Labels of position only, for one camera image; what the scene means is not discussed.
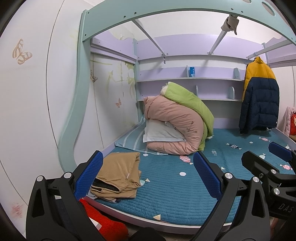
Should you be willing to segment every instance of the white pillow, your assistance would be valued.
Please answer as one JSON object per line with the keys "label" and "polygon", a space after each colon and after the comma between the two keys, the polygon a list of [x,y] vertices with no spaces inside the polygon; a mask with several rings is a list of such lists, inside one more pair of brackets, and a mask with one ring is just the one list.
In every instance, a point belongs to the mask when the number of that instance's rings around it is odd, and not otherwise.
{"label": "white pillow", "polygon": [[185,136],[175,129],[168,121],[165,123],[160,120],[147,120],[143,142],[163,141],[163,142],[178,142],[186,141]]}

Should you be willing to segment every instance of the metal support bar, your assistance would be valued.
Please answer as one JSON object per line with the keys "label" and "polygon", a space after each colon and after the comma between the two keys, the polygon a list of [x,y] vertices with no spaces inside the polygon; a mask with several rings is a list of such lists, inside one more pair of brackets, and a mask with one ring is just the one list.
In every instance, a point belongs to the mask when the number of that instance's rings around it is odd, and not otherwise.
{"label": "metal support bar", "polygon": [[226,31],[221,31],[221,33],[219,34],[216,42],[214,43],[213,47],[211,48],[211,50],[208,52],[209,55],[212,55],[214,50],[218,47],[218,45],[220,44],[220,42],[222,41],[222,39],[224,38],[224,36],[226,35]]}
{"label": "metal support bar", "polygon": [[149,35],[149,33],[144,29],[143,24],[140,22],[139,19],[134,19],[132,22],[152,41],[152,43],[159,49],[163,56],[165,56],[164,50],[159,46],[156,40]]}
{"label": "metal support bar", "polygon": [[262,50],[259,50],[259,51],[255,52],[255,53],[249,55],[247,57],[247,59],[254,58],[254,57],[259,56],[261,54],[267,53],[269,51],[272,51],[272,50],[275,50],[275,49],[278,49],[278,48],[281,48],[281,47],[284,47],[284,46],[287,46],[287,45],[290,45],[290,44],[292,44],[292,42],[290,40],[286,39],[284,41],[281,41],[279,43],[276,43],[274,45],[271,45],[271,46],[269,46],[267,48],[264,48]]}

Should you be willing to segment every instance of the jacket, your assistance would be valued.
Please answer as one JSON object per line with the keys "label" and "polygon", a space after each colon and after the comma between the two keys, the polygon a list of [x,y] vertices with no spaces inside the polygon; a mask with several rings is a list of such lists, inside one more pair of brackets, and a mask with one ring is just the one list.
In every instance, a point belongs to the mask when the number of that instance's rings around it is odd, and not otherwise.
{"label": "jacket", "polygon": [[247,65],[239,119],[241,134],[274,128],[279,117],[279,86],[271,68],[256,57]]}

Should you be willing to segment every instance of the wall mural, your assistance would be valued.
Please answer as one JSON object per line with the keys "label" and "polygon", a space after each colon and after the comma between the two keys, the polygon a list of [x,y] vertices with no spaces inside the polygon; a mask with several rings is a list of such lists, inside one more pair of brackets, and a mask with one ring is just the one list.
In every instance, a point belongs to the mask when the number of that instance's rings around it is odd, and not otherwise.
{"label": "wall mural", "polygon": [[133,65],[93,54],[90,79],[104,148],[138,123]]}
{"label": "wall mural", "polygon": [[32,53],[30,52],[23,52],[22,49],[24,47],[23,39],[20,39],[17,43],[16,47],[12,52],[12,57],[17,59],[17,63],[19,65],[25,63],[28,59],[32,58]]}

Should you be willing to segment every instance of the quilted bedspread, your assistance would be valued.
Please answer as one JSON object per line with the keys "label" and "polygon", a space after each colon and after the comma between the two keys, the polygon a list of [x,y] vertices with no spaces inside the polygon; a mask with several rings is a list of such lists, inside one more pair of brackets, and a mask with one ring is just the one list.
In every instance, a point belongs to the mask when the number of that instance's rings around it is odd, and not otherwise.
{"label": "quilted bedspread", "polygon": [[[252,131],[240,135],[238,129],[214,129],[214,136],[207,140],[204,155],[210,162],[218,164],[224,172],[236,178],[250,179],[252,174],[242,166],[241,156],[250,150],[270,162],[281,173],[294,172],[278,157],[269,153],[268,145],[276,142],[287,146],[272,131]],[[113,152],[131,152],[116,147]],[[136,198],[111,203],[96,199],[106,206],[138,217],[179,225],[202,225],[213,209],[212,198],[194,165],[193,154],[185,156],[158,156],[141,153],[139,169],[143,186],[138,188]],[[237,197],[227,223],[232,222],[240,198]]]}

